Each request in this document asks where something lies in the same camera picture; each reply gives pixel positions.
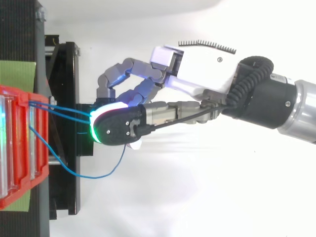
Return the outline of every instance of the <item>black metal frame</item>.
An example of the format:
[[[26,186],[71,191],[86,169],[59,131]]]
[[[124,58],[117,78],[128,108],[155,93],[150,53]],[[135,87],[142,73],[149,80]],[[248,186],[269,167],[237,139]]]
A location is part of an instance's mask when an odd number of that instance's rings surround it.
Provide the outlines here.
[[[77,51],[78,47],[73,42],[56,45],[52,55],[46,56],[46,75],[52,95],[59,106],[89,111],[90,105],[77,104]],[[87,120],[73,113],[68,115]],[[89,126],[61,117],[50,116],[49,143],[68,168],[76,173],[80,173],[79,156],[93,155]],[[49,203],[50,219],[57,219],[56,210],[68,210],[69,215],[76,215],[80,211],[80,180],[60,165],[49,166]]]

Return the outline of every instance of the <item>robotic arm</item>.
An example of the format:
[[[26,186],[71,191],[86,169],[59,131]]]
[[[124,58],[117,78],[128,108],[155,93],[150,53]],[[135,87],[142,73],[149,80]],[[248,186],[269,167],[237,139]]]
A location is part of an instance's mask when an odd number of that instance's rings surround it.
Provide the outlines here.
[[[316,85],[273,74],[273,63],[263,57],[240,61],[236,52],[208,41],[183,41],[156,47],[150,63],[127,58],[108,68],[98,79],[92,136],[106,145],[132,144],[156,129],[206,123],[222,113],[315,143]],[[144,80],[116,98],[114,86],[131,74]],[[194,101],[148,103],[164,87]]]

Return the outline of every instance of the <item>red storage bin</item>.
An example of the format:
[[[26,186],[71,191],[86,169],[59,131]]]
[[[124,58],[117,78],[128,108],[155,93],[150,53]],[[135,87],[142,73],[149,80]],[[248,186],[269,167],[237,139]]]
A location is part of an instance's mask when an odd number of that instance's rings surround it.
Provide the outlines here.
[[[29,101],[44,96],[0,85],[0,209],[19,199],[48,176],[48,148],[29,124],[48,141],[48,112]]]

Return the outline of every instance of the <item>white background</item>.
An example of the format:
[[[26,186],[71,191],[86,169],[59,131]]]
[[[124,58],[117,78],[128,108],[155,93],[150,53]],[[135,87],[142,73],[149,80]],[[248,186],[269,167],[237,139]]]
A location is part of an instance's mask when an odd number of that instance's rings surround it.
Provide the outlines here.
[[[42,0],[47,34],[74,41],[80,102],[127,57],[148,61],[154,46],[211,40],[242,56],[262,55],[275,73],[315,82],[315,3],[310,0]],[[130,79],[120,94],[140,80]],[[155,99],[189,100],[164,89]],[[123,147],[95,144],[81,173],[101,175]],[[180,124],[126,150],[116,172],[81,180],[81,211],[58,212],[52,237],[316,236],[316,147],[276,130],[220,116]]]

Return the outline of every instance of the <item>black cable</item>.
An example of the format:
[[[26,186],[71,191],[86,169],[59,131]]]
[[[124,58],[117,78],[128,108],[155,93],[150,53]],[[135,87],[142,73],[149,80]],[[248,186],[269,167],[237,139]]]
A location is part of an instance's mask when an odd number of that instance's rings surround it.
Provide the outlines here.
[[[180,118],[180,119],[174,120],[172,122],[166,122],[166,123],[159,124],[159,125],[138,126],[138,127],[136,127],[135,133],[137,134],[137,136],[147,135],[147,134],[149,134],[149,133],[151,133],[151,132],[153,132],[153,131],[155,131],[157,129],[168,127],[168,126],[171,126],[171,125],[175,125],[175,124],[181,123],[181,122],[186,122],[188,120],[195,119],[197,117],[200,117],[202,115],[208,114],[210,112],[219,111],[219,110],[226,110],[226,109],[233,109],[233,108],[234,108],[233,106],[218,106],[218,107],[206,109],[206,110],[204,110],[202,112],[199,112],[199,113],[194,114],[194,115],[187,116],[185,118]]]
[[[260,56],[245,58],[240,63],[256,69],[245,78],[237,81],[227,94],[226,103],[232,106],[238,105],[244,95],[251,92],[260,82],[269,78],[274,68],[270,59]]]

